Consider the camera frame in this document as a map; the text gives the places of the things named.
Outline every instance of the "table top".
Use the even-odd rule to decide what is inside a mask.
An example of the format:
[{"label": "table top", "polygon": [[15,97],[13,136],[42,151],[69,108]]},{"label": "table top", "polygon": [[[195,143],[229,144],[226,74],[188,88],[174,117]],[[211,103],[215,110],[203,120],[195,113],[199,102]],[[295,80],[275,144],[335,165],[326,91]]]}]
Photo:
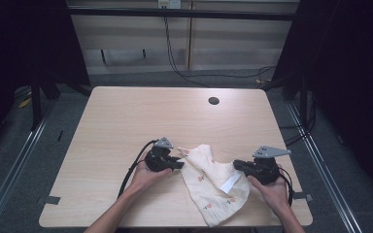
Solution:
[{"label": "table top", "polygon": [[[217,105],[209,98],[217,97]],[[43,227],[87,227],[117,199],[128,168],[150,140],[167,137],[177,147],[211,146],[218,162],[250,161],[262,145],[285,149],[266,94],[258,89],[96,87],[41,214]],[[288,155],[277,157],[301,187]],[[292,208],[302,225],[312,223],[305,199]],[[252,187],[248,201],[220,226],[281,223]],[[122,220],[122,227],[207,226],[189,196],[180,171],[154,185]]]}]

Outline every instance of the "cable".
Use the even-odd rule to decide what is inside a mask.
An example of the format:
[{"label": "cable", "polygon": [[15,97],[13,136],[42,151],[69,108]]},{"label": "cable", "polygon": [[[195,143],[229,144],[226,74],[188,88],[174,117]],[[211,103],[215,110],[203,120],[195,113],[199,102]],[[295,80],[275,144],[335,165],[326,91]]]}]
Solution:
[{"label": "cable", "polygon": [[119,190],[119,194],[118,194],[118,197],[120,197],[122,194],[123,194],[123,191],[125,190],[125,187],[126,187],[126,183],[128,182],[129,178],[131,177],[132,175],[132,172],[134,171],[134,169],[136,168],[136,166],[138,165],[138,163],[142,162],[143,160],[141,161],[138,161],[139,158],[141,157],[142,153],[144,152],[144,150],[150,145],[150,144],[154,144],[156,143],[158,140],[152,140],[150,142],[148,142],[146,145],[144,145],[144,147],[141,149],[141,151],[139,152],[138,156],[135,158],[135,161],[132,163],[131,167],[128,169],[128,172],[126,173],[126,176],[125,178],[123,179],[123,182],[122,182],[122,185],[120,186],[120,190]]},{"label": "cable", "polygon": [[294,190],[292,189],[292,178],[290,177],[289,173],[284,168],[280,168],[280,170],[284,171],[289,178],[289,180],[288,180],[286,178],[286,176],[284,176],[283,174],[280,173],[280,177],[282,177],[284,179],[284,181],[287,183],[287,186],[288,186],[288,203],[291,206],[292,205],[292,199],[293,199],[293,193],[294,193]]},{"label": "cable", "polygon": [[14,93],[14,98],[18,99],[20,96],[22,96],[23,94],[27,93],[30,91],[30,85],[29,86],[26,86],[24,87],[23,89],[17,91]]},{"label": "cable", "polygon": [[168,18],[167,17],[164,18],[164,22],[165,22],[166,44],[167,44],[167,53],[168,53],[169,64],[171,65],[172,70],[187,82],[199,84],[199,85],[202,85],[202,86],[205,86],[205,87],[209,87],[208,85],[189,80],[188,78],[194,78],[194,77],[226,77],[226,78],[236,78],[236,79],[247,79],[247,78],[254,78],[254,77],[260,76],[263,73],[266,73],[267,71],[269,71],[273,68],[276,68],[276,66],[264,66],[264,67],[261,67],[256,74],[248,75],[248,76],[232,76],[232,75],[221,75],[221,74],[215,74],[215,75],[186,75],[186,74],[182,74],[177,68],[177,65],[175,63],[175,58],[174,58],[174,55],[173,55],[173,52],[172,52],[171,40],[170,40],[170,36],[169,36]]},{"label": "cable", "polygon": [[316,99],[315,95],[313,95],[313,103],[311,105],[309,115],[310,115],[310,118],[307,121],[308,126],[307,126],[305,132],[302,133],[301,135],[296,135],[294,137],[285,139],[285,143],[286,143],[287,147],[296,143],[296,142],[298,142],[300,139],[307,137],[311,133],[311,131],[314,129],[314,126],[315,126],[315,123],[316,123],[316,118],[317,118],[317,99]]}]

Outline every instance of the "white cloth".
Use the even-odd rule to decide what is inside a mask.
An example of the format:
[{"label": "white cloth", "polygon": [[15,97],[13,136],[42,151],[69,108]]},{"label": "white cloth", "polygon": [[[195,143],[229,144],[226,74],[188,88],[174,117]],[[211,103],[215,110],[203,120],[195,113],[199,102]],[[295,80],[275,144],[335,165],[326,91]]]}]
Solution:
[{"label": "white cloth", "polygon": [[213,227],[240,210],[248,199],[250,183],[232,162],[218,163],[209,145],[178,148],[184,156],[183,175],[189,195],[208,226]]}]

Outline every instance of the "black clamp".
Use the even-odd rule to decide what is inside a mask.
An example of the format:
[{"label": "black clamp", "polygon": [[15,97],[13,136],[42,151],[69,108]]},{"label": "black clamp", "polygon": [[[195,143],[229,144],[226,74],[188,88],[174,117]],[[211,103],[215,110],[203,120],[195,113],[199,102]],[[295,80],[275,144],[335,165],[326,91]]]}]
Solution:
[{"label": "black clamp", "polygon": [[160,172],[167,168],[181,169],[184,166],[184,162],[178,162],[180,157],[172,157],[169,155],[172,149],[172,144],[167,138],[163,137],[153,144],[153,148],[147,153],[145,162],[148,167],[154,172]]},{"label": "black clamp", "polygon": [[254,162],[234,160],[236,170],[244,172],[245,176],[253,176],[263,185],[273,183],[280,177],[280,168],[276,156],[290,154],[290,150],[281,150],[266,146],[260,147],[254,154]]}]

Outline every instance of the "person's left hand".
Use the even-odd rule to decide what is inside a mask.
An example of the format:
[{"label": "person's left hand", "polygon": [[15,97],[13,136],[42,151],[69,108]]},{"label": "person's left hand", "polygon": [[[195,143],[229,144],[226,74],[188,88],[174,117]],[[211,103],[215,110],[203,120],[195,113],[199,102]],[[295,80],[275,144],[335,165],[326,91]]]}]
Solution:
[{"label": "person's left hand", "polygon": [[144,152],[140,160],[141,162],[139,162],[136,166],[134,177],[132,178],[131,185],[129,186],[141,192],[144,192],[154,183],[172,173],[172,169],[170,168],[160,172],[151,171],[144,161],[146,155],[147,152]]}]

